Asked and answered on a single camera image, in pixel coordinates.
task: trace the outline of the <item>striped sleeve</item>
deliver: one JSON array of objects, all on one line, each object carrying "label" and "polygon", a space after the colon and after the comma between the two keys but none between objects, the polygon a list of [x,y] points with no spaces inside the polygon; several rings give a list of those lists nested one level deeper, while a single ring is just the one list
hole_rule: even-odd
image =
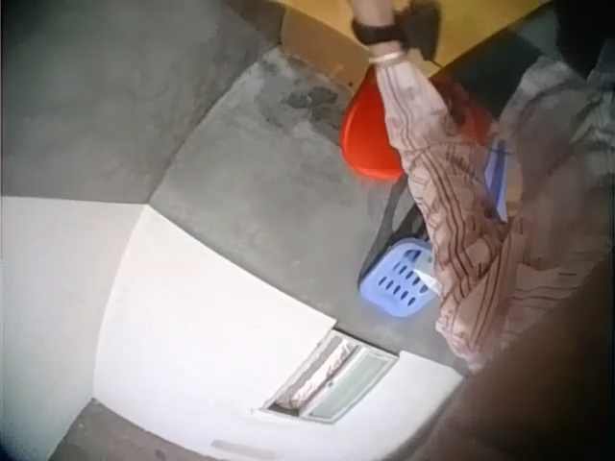
[{"label": "striped sleeve", "polygon": [[503,245],[504,224],[487,199],[486,150],[455,136],[444,101],[410,62],[380,67],[377,78],[389,141],[433,247],[442,286],[436,328],[478,368],[498,342],[494,332],[505,317],[499,308],[514,284],[510,242]]}]

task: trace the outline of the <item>striped shirt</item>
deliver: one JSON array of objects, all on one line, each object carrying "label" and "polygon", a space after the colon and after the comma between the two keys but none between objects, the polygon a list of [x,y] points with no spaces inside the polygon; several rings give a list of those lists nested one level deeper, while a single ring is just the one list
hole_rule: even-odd
[{"label": "striped shirt", "polygon": [[377,69],[389,141],[433,248],[436,329],[472,370],[570,297],[611,248],[611,62],[587,80],[547,59],[525,74],[499,123],[524,182],[508,222],[487,197],[486,149],[456,135],[430,81],[409,61]]}]

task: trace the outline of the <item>hand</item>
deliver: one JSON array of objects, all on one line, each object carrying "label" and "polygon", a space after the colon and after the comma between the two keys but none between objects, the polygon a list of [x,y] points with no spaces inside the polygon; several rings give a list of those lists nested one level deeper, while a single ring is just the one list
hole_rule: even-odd
[{"label": "hand", "polygon": [[389,26],[394,23],[393,0],[349,0],[358,22],[366,26]]}]

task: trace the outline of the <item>white wall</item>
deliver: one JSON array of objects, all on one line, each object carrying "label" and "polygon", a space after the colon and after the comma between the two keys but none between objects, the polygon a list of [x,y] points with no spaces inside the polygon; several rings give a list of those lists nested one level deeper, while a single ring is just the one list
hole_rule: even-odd
[{"label": "white wall", "polygon": [[95,397],[187,449],[215,439],[288,461],[381,460],[448,396],[459,376],[403,354],[335,426],[257,411],[334,320],[217,255],[146,207],[111,292]]},{"label": "white wall", "polygon": [[143,206],[3,197],[2,437],[47,459],[91,399],[100,325]]}]

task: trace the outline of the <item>red chair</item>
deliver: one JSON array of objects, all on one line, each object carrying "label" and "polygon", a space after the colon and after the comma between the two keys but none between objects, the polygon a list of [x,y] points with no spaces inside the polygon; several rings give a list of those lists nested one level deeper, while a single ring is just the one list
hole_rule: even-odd
[{"label": "red chair", "polygon": [[[447,102],[460,134],[485,145],[493,122],[491,114],[472,102],[461,85],[449,77],[438,74],[431,81]],[[398,152],[388,143],[384,107],[371,67],[346,109],[341,150],[351,168],[361,176],[396,180],[404,173]]]}]

